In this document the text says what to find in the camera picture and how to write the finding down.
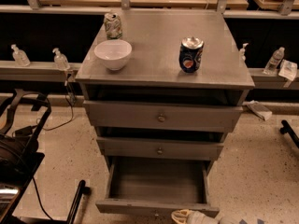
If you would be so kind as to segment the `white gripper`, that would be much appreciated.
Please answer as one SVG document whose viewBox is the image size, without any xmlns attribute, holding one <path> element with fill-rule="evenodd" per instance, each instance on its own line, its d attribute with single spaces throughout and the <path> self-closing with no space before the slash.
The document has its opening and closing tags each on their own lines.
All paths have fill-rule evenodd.
<svg viewBox="0 0 299 224">
<path fill-rule="evenodd" d="M 171 218 L 176 224 L 218 224 L 215 218 L 198 211 L 191 213 L 188 209 L 173 211 Z"/>
</svg>

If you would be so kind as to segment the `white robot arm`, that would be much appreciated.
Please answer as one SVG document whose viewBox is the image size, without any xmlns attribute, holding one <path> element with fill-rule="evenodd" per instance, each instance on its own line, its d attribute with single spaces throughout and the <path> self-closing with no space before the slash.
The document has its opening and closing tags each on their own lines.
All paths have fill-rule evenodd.
<svg viewBox="0 0 299 224">
<path fill-rule="evenodd" d="M 176 224 L 240 224 L 231 217 L 222 217 L 217 220 L 200 211 L 189 209 L 176 210 L 171 213 L 171 218 Z"/>
</svg>

